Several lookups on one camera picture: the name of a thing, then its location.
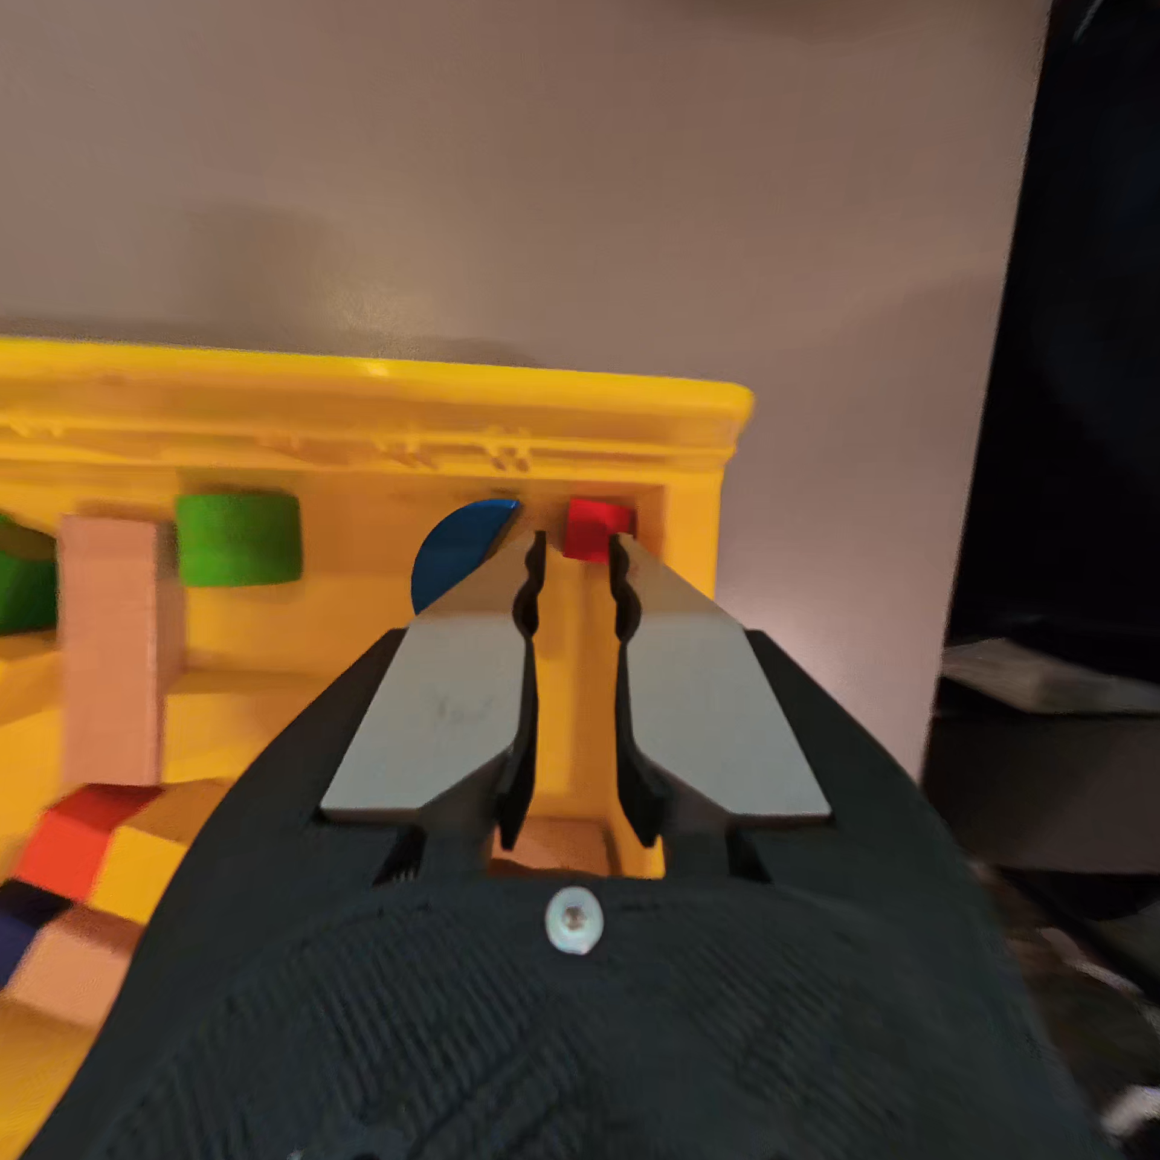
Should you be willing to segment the black office chair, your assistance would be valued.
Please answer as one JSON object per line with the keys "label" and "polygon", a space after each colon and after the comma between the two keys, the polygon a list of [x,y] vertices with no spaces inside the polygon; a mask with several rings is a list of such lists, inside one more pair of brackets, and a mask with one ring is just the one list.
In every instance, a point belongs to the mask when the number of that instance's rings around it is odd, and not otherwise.
{"label": "black office chair", "polygon": [[1158,635],[951,640],[920,781],[959,845],[1089,918],[1158,902]]}

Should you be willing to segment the red wooden cube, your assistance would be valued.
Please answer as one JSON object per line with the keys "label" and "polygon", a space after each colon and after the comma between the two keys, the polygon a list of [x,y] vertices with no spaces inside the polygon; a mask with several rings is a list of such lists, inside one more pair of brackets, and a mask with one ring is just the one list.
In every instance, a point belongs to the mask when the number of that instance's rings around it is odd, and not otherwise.
{"label": "red wooden cube", "polygon": [[593,496],[571,496],[561,553],[588,564],[607,564],[611,538],[635,533],[635,507]]}

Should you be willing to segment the yellow plastic bin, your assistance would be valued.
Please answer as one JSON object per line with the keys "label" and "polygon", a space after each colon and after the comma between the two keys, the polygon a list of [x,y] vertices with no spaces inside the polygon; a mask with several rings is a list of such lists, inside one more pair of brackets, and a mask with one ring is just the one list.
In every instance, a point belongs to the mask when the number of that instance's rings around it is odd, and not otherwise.
{"label": "yellow plastic bin", "polygon": [[[1,339],[1,514],[172,517],[181,493],[298,496],[303,572],[193,588],[190,671],[167,700],[165,780],[233,780],[385,629],[412,614],[419,543],[481,496],[521,502],[554,550],[571,496],[628,503],[645,547],[714,595],[738,384],[614,372]],[[662,873],[616,799],[606,572],[549,555],[536,669],[547,712],[531,816],[600,818],[626,876]],[[60,773],[62,652],[1,638],[1,876]],[[95,1032],[1,997],[1,1154],[45,1120]]]}

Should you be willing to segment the blue half-round wooden piece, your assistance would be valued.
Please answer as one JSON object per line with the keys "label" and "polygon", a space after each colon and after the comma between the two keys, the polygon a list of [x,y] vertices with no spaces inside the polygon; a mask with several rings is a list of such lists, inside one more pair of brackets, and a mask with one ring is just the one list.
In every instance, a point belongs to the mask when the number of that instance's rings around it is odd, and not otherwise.
{"label": "blue half-round wooden piece", "polygon": [[521,512],[514,496],[471,500],[445,514],[419,545],[410,572],[412,612],[421,614],[480,567]]}

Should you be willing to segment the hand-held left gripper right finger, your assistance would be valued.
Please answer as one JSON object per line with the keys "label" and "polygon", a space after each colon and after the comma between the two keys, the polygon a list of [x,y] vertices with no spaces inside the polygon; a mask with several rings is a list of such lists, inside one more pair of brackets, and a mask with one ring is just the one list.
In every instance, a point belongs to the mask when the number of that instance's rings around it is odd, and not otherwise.
{"label": "hand-held left gripper right finger", "polygon": [[635,536],[609,538],[616,792],[643,847],[833,809],[744,626]]}

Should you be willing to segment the pile of coloured wooden blocks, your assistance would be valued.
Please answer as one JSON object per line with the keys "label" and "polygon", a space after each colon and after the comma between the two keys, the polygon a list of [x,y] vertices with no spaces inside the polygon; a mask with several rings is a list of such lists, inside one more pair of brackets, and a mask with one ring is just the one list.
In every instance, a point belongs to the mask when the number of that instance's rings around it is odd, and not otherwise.
{"label": "pile of coloured wooden blocks", "polygon": [[184,667],[184,586],[295,581],[297,498],[276,491],[183,495],[177,522],[76,514],[62,540],[58,648],[20,654],[1,678],[1,723],[31,723],[60,692],[62,795],[27,831],[1,880],[1,1047],[81,1054],[105,1021],[141,938],[162,940],[162,990],[200,994],[286,930],[390,874],[404,830],[335,824],[324,774],[355,731],[397,650],[385,633],[336,686],[227,773],[222,731],[186,717],[212,769],[164,781],[165,697],[234,702],[271,693],[297,707],[310,681],[265,669]]}

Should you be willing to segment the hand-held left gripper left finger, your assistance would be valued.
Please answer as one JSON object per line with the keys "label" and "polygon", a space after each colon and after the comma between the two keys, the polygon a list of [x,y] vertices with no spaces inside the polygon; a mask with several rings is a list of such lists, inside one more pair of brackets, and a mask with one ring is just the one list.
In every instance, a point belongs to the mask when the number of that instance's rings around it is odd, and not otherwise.
{"label": "hand-held left gripper left finger", "polygon": [[514,847],[535,786],[545,557],[542,529],[516,534],[412,617],[321,797],[328,821]]}

